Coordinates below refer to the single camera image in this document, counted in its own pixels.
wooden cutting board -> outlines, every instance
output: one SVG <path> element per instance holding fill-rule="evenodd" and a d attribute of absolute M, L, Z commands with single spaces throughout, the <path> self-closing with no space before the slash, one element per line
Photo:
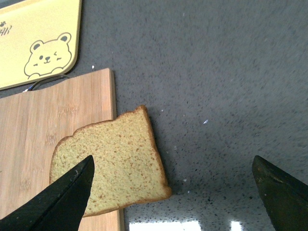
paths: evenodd
<path fill-rule="evenodd" d="M 49 185 L 56 144 L 82 126 L 116 117 L 110 69 L 0 99 L 0 218 Z M 121 231 L 122 211 L 83 218 L 80 231 Z"/>

bread slice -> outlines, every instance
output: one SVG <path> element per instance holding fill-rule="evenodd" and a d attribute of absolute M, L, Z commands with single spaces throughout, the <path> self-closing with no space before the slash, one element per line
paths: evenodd
<path fill-rule="evenodd" d="M 95 173 L 84 217 L 171 196 L 144 105 L 63 138 L 52 156 L 50 183 L 88 155 Z"/>

bread crust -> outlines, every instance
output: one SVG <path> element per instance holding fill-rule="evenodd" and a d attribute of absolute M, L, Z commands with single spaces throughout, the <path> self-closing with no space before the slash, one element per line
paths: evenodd
<path fill-rule="evenodd" d="M 125 117 L 125 116 L 128 116 L 129 114 L 133 114 L 133 113 L 137 113 L 139 110 L 142 110 L 143 112 L 143 115 L 146 119 L 146 122 L 147 122 L 147 127 L 148 127 L 148 134 L 149 134 L 149 137 L 150 137 L 150 142 L 151 142 L 151 147 L 154 149 L 155 151 L 155 157 L 156 157 L 156 161 L 158 162 L 158 165 L 159 165 L 159 168 L 160 168 L 160 173 L 161 173 L 161 184 L 162 186 L 164 187 L 164 190 L 165 190 L 165 197 L 159 197 L 159 198 L 155 198 L 155 199 L 144 199 L 144 200 L 138 200 L 134 203 L 128 203 L 128 204 L 125 204 L 124 206 L 120 206 L 120 207 L 115 207 L 115 208 L 112 208 L 112 209 L 107 209 L 107 210 L 103 210 L 103 211 L 100 211 L 99 213 L 93 213 L 93 214 L 88 214 L 88 215 L 85 215 L 83 217 L 92 217 L 92 216 L 98 216 L 98 215 L 101 215 L 101 214 L 105 214 L 105 213 L 109 213 L 109 212 L 112 212 L 112 211 L 116 211 L 116 210 L 119 210 L 119 209 L 123 209 L 125 207 L 128 207 L 130 205 L 134 205 L 134 204 L 144 204 L 144 203 L 150 203 L 150 202 L 155 202 L 155 201 L 160 201 L 160 200 L 165 200 L 165 199 L 168 199 L 171 195 L 172 195 L 172 191 L 171 191 L 171 188 L 168 186 L 168 182 L 167 182 L 167 178 L 166 178 L 166 175 L 165 175 L 165 171 L 164 171 L 164 167 L 163 167 L 163 164 L 162 164 L 162 161 L 161 161 L 161 158 L 160 158 L 160 154 L 157 150 L 157 146 L 155 144 L 155 139 L 154 139 L 154 133 L 153 133 L 153 129 L 152 129 L 152 126 L 151 126 L 151 122 L 150 122 L 150 118 L 148 116 L 148 110 L 146 108 L 145 105 L 140 105 L 138 106 L 134 111 L 128 111 L 128 112 L 125 112 L 123 113 L 122 115 L 118 116 L 115 120 L 119 120 L 120 118 L 122 117 Z M 89 127 L 93 127 L 97 124 L 102 124 L 102 123 L 108 123 L 108 122 L 111 122 L 111 121 L 115 121 L 115 120 L 105 120 L 105 121 L 101 121 L 101 122 L 97 122 L 97 123 L 92 123 L 92 124 L 88 124 L 86 126 L 83 126 L 81 128 L 78 128 L 76 131 L 74 131 L 73 135 L 72 136 L 67 136 L 67 137 L 64 137 L 62 138 L 58 144 L 56 145 L 54 151 L 53 151 L 53 154 L 52 154 L 52 158 L 51 158 L 51 169 L 50 169 L 50 174 L 49 174 L 49 183 L 52 184 L 52 181 L 51 181 L 51 176 L 52 176 L 52 171 L 53 171 L 53 166 L 52 166 L 52 163 L 53 163 L 53 159 L 55 157 L 55 154 L 57 153 L 58 151 L 58 148 L 59 146 L 65 142 L 68 138 L 70 137 L 73 137 L 76 133 L 82 131 L 83 129 L 86 129 L 86 128 L 89 128 Z"/>

bear face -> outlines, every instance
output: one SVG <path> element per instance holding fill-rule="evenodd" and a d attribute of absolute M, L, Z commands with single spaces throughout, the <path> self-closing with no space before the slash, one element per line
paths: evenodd
<path fill-rule="evenodd" d="M 43 42 L 38 40 L 31 45 L 29 61 L 25 65 L 25 74 L 43 76 L 55 69 L 63 69 L 72 58 L 68 43 L 70 33 L 62 33 L 57 39 Z"/>

speckled countertop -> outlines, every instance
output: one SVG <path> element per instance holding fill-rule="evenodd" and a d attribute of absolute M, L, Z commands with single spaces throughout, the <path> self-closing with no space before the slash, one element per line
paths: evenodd
<path fill-rule="evenodd" d="M 274 230 L 251 164 L 258 154 L 308 183 L 307 31 L 308 1 L 83 1 L 69 75 L 109 67 L 118 115 L 148 107 L 173 189 L 125 209 L 127 229 Z"/>

